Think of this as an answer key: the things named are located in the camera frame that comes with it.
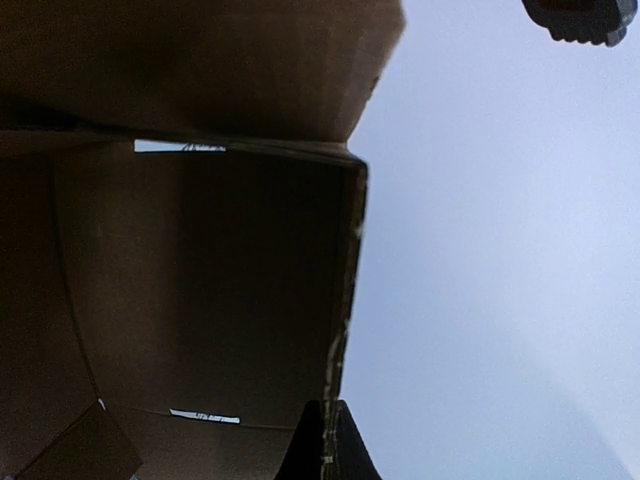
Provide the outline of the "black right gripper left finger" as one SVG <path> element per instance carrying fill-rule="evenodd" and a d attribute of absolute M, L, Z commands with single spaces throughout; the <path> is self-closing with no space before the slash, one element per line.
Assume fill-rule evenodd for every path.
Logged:
<path fill-rule="evenodd" d="M 323 454 L 320 403 L 309 401 L 302 412 L 275 480 L 319 480 Z"/>

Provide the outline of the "brown cardboard box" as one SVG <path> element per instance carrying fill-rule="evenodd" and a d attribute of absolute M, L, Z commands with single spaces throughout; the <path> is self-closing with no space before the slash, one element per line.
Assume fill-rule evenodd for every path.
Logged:
<path fill-rule="evenodd" d="M 1 475 L 274 479 L 337 404 L 398 1 L 1 5 Z"/>

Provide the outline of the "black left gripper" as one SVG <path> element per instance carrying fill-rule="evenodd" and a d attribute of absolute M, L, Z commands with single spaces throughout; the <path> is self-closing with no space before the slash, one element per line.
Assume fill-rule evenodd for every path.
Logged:
<path fill-rule="evenodd" d="M 628 28 L 628 2 L 617 0 L 523 0 L 529 18 L 556 42 L 617 46 Z"/>

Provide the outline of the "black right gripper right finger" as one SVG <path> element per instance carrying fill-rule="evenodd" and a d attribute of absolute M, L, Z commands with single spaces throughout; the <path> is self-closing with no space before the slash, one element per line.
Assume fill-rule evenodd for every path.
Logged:
<path fill-rule="evenodd" d="M 381 480 L 344 400 L 337 404 L 333 479 Z"/>

